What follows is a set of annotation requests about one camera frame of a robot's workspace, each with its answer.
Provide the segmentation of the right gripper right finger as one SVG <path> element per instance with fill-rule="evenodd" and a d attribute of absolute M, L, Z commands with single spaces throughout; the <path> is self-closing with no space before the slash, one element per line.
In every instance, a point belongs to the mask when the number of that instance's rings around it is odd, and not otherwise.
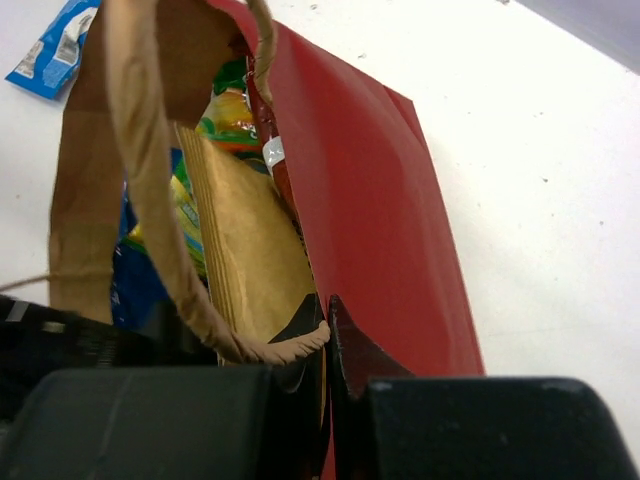
<path fill-rule="evenodd" d="M 605 402 L 566 377 L 418 377 L 329 303 L 339 479 L 635 479 Z"/>

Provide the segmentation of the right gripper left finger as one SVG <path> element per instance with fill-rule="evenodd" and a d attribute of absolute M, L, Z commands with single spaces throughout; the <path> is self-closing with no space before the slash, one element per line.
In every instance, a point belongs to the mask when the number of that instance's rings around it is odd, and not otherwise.
<path fill-rule="evenodd" d="M 284 367 L 65 368 L 1 421 L 5 479 L 315 479 L 322 353 Z"/>

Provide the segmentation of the tan chips bag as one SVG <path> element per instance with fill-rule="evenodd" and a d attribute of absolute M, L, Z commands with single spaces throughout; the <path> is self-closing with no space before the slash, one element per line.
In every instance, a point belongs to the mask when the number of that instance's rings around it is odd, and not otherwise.
<path fill-rule="evenodd" d="M 231 329 L 268 342 L 316 291 L 271 177 L 187 127 L 176 130 L 193 189 L 209 295 Z"/>

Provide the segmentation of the blue Doritos bag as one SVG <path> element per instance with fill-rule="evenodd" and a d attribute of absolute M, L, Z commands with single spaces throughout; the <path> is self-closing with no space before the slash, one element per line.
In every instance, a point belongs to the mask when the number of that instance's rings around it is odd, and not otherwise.
<path fill-rule="evenodd" d="M 146 250 L 128 239 L 137 225 L 127 181 L 124 181 L 118 237 L 112 256 L 110 305 L 113 323 L 128 330 L 141 329 L 158 304 L 171 303 Z"/>

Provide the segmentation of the red brown paper bag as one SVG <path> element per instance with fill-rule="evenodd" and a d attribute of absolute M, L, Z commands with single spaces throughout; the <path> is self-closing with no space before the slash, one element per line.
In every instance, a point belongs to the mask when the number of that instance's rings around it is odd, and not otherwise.
<path fill-rule="evenodd" d="M 53 308 L 107 322 L 124 173 L 105 16 L 63 115 L 50 213 Z M 285 25 L 269 84 L 320 297 L 418 375 L 484 371 L 446 209 L 412 102 Z"/>

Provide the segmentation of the green yellow snack packet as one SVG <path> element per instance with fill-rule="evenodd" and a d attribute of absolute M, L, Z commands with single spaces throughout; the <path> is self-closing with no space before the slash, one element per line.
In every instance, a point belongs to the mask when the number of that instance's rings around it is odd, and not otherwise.
<path fill-rule="evenodd" d="M 196 132 L 258 172 L 267 171 L 250 108 L 245 56 L 223 64 L 216 74 L 209 104 L 196 126 Z M 196 273 L 204 279 L 206 269 L 201 228 L 183 151 L 173 148 L 171 161 L 171 190 L 176 215 Z"/>

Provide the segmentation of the small blue white snack packet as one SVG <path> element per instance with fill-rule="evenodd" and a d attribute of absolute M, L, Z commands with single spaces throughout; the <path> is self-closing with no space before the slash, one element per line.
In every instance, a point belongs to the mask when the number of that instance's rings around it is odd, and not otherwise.
<path fill-rule="evenodd" d="M 78 70 L 100 0 L 70 0 L 5 80 L 52 100 Z"/>

